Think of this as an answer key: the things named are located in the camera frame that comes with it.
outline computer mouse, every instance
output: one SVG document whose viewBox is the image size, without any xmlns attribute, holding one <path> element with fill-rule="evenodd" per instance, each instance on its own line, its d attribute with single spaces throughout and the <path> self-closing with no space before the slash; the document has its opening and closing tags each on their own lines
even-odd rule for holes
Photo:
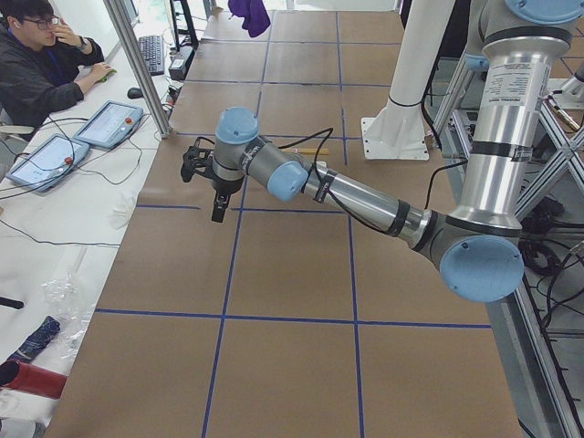
<svg viewBox="0 0 584 438">
<path fill-rule="evenodd" d="M 142 90 L 137 87 L 132 87 L 128 90 L 128 98 L 130 99 L 139 99 L 143 97 L 144 95 L 142 94 Z"/>
</svg>

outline table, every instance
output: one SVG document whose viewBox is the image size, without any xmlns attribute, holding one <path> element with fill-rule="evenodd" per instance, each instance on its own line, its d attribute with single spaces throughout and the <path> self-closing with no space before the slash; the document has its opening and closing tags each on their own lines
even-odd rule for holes
<svg viewBox="0 0 584 438">
<path fill-rule="evenodd" d="M 137 81 L 123 50 L 112 54 L 109 63 L 117 69 L 116 74 L 96 85 L 78 105 L 53 113 L 50 119 L 88 118 L 107 99 L 143 106 L 148 113 L 144 99 L 126 97 L 127 90 L 136 87 Z M 153 79 L 162 99 L 172 81 L 165 76 Z M 58 126 L 48 123 L 38 131 L 26 151 L 33 151 L 54 133 L 73 135 L 81 123 L 78 120 L 57 121 Z M 82 166 L 85 171 L 103 173 L 116 184 L 96 173 L 81 171 L 71 173 L 47 193 L 21 194 L 24 189 L 15 188 L 6 179 L 0 182 L 0 206 L 4 208 L 0 219 L 7 224 L 39 240 L 111 244 L 38 244 L 0 224 L 3 249 L 0 255 L 0 295 L 25 302 L 25 307 L 20 310 L 0 307 L 0 332 L 4 334 L 0 358 L 6 358 L 16 350 L 45 316 L 55 316 L 58 311 L 63 311 L 63 304 L 47 302 L 42 285 L 72 275 L 77 293 L 69 301 L 73 308 L 67 313 L 75 317 L 61 319 L 62 334 L 34 362 L 37 366 L 68 374 L 82 332 L 87 327 L 126 231 L 126 225 L 120 226 L 120 221 L 124 222 L 124 215 L 129 219 L 133 210 L 131 200 L 135 201 L 161 140 L 155 124 L 148 117 L 130 139 L 133 144 L 125 141 L 107 153 L 91 149 L 85 160 L 87 164 Z M 115 214 L 114 209 L 117 206 L 120 209 L 121 205 L 126 213 Z M 22 392 L 0 393 L 0 416 L 16 415 L 47 422 L 56 405 L 57 401 Z"/>
</svg>

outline black jacket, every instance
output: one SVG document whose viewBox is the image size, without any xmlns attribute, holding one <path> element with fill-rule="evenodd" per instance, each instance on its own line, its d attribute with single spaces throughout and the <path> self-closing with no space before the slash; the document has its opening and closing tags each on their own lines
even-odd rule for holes
<svg viewBox="0 0 584 438">
<path fill-rule="evenodd" d="M 23 46 L 0 24 L 0 102 L 16 125 L 39 127 L 54 111 L 66 110 L 83 100 L 73 82 L 78 66 L 103 61 L 101 47 L 90 38 L 89 55 L 57 42 L 40 52 Z"/>
</svg>

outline blue cloth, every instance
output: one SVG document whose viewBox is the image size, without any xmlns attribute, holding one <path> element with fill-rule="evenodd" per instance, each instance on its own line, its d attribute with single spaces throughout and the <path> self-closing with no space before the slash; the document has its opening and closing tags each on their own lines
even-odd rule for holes
<svg viewBox="0 0 584 438">
<path fill-rule="evenodd" d="M 46 317 L 43 323 L 35 332 L 26 338 L 25 343 L 12 353 L 8 360 L 19 360 L 21 362 L 31 362 L 40 352 L 45 349 L 48 343 L 61 330 L 57 320 Z"/>
</svg>

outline red cylinder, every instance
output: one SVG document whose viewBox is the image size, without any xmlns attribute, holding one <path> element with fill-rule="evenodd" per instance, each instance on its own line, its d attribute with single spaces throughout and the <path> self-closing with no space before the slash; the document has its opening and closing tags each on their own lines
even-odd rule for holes
<svg viewBox="0 0 584 438">
<path fill-rule="evenodd" d="M 58 399 L 67 382 L 67 376 L 18 360 L 7 360 L 0 365 L 0 387 L 8 390 Z"/>
</svg>

